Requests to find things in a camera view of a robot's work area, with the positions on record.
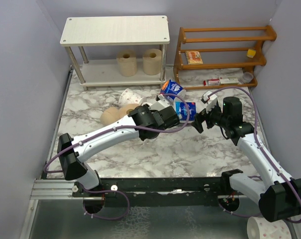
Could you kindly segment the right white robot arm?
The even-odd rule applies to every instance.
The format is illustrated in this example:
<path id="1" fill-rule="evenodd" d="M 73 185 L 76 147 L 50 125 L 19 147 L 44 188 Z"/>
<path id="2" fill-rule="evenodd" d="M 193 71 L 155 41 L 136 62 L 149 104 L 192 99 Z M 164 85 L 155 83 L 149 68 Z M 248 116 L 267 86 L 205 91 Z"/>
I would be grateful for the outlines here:
<path id="1" fill-rule="evenodd" d="M 204 96 L 201 100 L 207 106 L 195 115 L 192 126 L 199 133 L 203 132 L 204 122 L 207 128 L 218 126 L 223 129 L 262 179 L 258 183 L 239 169 L 226 171 L 219 183 L 221 192 L 244 194 L 258 205 L 261 215 L 269 222 L 301 216 L 301 179 L 294 179 L 278 164 L 261 142 L 254 126 L 243 120 L 241 101 L 237 97 L 226 97 L 220 107 L 215 95 Z"/>

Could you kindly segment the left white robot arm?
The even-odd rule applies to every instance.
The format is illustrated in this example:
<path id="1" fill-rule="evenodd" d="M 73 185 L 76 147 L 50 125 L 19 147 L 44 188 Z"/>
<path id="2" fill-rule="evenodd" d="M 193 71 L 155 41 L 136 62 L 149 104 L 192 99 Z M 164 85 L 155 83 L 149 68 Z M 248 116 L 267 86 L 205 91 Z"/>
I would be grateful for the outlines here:
<path id="1" fill-rule="evenodd" d="M 159 133 L 179 123 L 172 106 L 160 111 L 138 106 L 123 118 L 94 132 L 75 137 L 65 133 L 58 142 L 58 158 L 64 179 L 77 180 L 89 196 L 96 196 L 100 193 L 101 181 L 98 173 L 86 163 L 88 159 L 127 140 L 155 139 Z"/>

